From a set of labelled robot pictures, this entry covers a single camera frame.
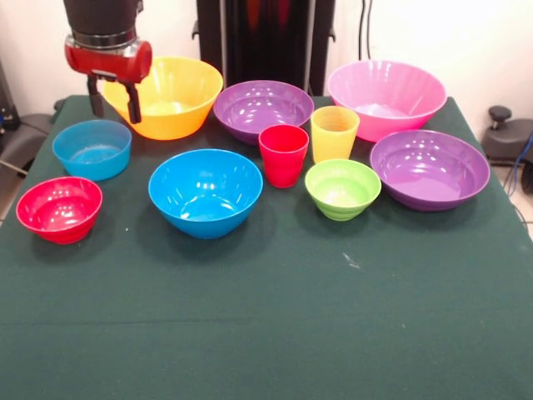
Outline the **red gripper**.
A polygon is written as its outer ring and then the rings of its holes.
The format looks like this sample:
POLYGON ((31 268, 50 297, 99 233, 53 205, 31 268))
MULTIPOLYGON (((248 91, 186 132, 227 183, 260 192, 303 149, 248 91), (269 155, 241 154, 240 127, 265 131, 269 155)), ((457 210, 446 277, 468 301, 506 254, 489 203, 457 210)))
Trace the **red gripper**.
POLYGON ((152 46, 149 42, 135 39, 126 47, 95 49, 80 46, 68 35, 64 53, 71 69, 88 75, 87 90, 92 113, 104 117, 102 96, 97 89, 97 78, 124 83, 128 100, 129 120, 137 124, 142 120, 138 92, 134 83, 140 83, 149 75, 152 65, 152 46))

